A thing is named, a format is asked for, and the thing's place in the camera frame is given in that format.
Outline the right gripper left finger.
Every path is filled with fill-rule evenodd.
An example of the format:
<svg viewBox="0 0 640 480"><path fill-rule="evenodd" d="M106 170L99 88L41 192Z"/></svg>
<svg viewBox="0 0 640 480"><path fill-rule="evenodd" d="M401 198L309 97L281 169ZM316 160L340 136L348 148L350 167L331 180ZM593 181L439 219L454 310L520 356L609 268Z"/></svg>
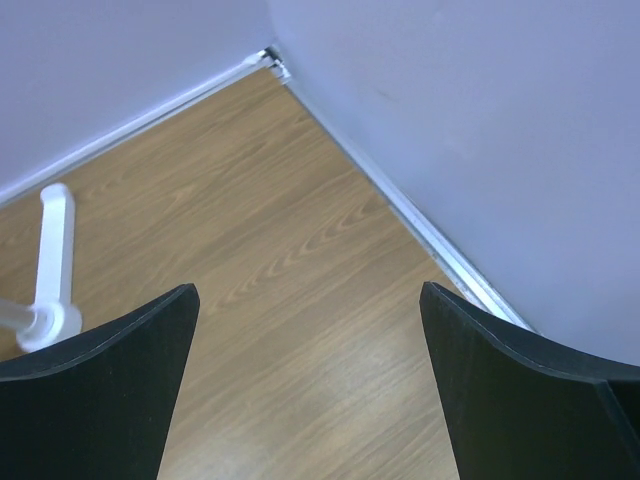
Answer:
<svg viewBox="0 0 640 480"><path fill-rule="evenodd" d="M199 307L195 285L179 285L2 362L2 478L157 478Z"/></svg>

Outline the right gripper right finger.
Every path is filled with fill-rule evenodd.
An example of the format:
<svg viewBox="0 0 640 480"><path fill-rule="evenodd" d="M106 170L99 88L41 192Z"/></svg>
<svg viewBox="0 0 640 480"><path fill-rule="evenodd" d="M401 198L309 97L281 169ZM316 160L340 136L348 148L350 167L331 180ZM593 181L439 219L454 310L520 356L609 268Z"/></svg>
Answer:
<svg viewBox="0 0 640 480"><path fill-rule="evenodd" d="M462 479L636 479L639 369L427 282L420 312Z"/></svg>

